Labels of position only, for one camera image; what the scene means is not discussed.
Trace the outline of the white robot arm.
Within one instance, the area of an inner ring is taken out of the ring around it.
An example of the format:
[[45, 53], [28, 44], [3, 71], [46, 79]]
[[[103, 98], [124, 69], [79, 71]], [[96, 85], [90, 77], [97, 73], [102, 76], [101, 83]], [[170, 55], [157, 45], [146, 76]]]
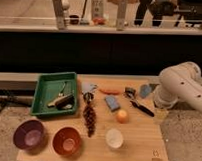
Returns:
[[183, 100], [202, 113], [201, 75], [199, 65], [191, 61], [163, 69], [153, 92], [154, 103], [159, 108], [172, 108]]

